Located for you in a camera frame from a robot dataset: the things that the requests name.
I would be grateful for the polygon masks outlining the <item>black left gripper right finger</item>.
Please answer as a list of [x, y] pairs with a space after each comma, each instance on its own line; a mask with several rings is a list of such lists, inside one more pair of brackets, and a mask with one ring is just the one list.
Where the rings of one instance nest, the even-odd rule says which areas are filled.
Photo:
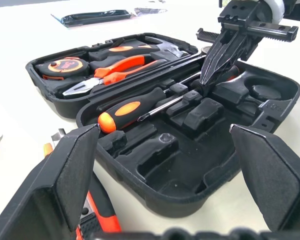
[[248, 190], [271, 231], [300, 230], [300, 157], [277, 135], [232, 124]]

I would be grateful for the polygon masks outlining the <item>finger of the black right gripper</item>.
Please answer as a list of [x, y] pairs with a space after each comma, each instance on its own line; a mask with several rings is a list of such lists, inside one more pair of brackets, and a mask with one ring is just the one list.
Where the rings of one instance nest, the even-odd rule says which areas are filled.
[[241, 54], [242, 34], [235, 30], [222, 30], [206, 54], [201, 68], [200, 83], [203, 86], [214, 84]]
[[[253, 36], [249, 36], [247, 34], [241, 33], [241, 55], [238, 59], [242, 59], [242, 60], [246, 61], [251, 56], [253, 51], [256, 49], [260, 40], [261, 40], [260, 37], [253, 37]], [[227, 71], [229, 71], [231, 68], [222, 72], [222, 74], [220, 75], [220, 78], [215, 83], [213, 83], [212, 85], [207, 85], [206, 92], [208, 93], [212, 87], [214, 87], [216, 84], [220, 83], [222, 81], [222, 76]]]

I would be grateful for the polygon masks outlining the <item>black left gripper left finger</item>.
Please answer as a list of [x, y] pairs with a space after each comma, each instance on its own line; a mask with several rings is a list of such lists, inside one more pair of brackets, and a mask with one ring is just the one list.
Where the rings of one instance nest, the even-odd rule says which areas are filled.
[[0, 214], [0, 240], [74, 240], [100, 129], [70, 131], [25, 178]]

